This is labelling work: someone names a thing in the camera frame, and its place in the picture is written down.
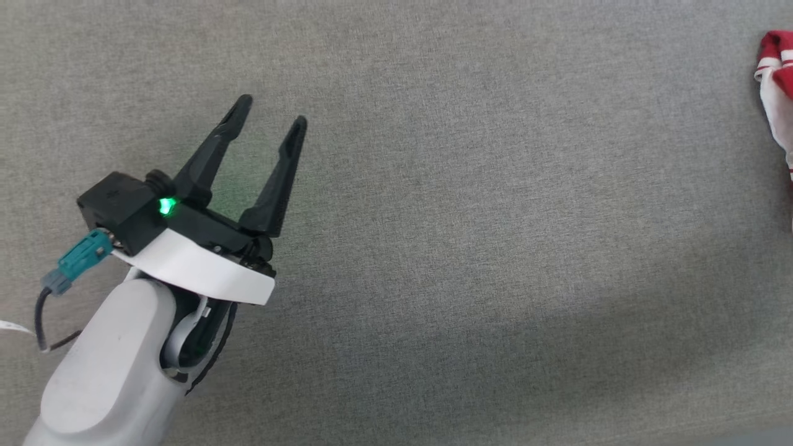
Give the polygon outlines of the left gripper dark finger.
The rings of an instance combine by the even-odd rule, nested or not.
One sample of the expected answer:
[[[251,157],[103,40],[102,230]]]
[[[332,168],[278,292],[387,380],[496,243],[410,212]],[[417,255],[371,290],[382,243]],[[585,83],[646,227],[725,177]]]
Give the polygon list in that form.
[[[175,176],[179,201],[199,209],[209,206],[216,174],[230,142],[242,132],[253,102],[250,94],[241,95]]]
[[[278,163],[254,206],[242,212],[239,220],[242,228],[269,238],[280,236],[307,129],[306,117],[298,116],[281,142]]]

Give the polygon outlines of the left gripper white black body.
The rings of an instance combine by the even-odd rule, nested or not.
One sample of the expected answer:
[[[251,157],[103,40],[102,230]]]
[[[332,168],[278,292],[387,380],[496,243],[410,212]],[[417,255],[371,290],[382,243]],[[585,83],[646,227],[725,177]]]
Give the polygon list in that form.
[[[276,281],[271,240],[209,209],[160,201],[167,228],[136,256],[114,256],[161,282],[221,301],[266,305]]]

